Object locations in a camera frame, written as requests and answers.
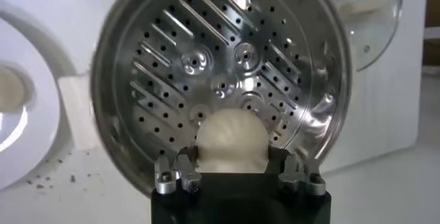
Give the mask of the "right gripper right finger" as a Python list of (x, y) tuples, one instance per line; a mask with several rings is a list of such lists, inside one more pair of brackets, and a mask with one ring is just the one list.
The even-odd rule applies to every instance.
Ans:
[(302, 157), (296, 151), (270, 146), (267, 172), (278, 176), (282, 188), (296, 193), (305, 190), (308, 195), (324, 195), (326, 182), (320, 174), (320, 162)]

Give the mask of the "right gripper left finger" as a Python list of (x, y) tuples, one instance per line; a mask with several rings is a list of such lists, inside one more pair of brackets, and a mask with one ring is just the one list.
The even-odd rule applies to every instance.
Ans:
[(196, 146), (182, 148), (173, 165), (165, 155), (155, 161), (155, 191), (158, 194), (172, 194), (180, 188), (189, 193), (196, 193), (201, 185), (201, 173), (196, 171), (198, 157)]

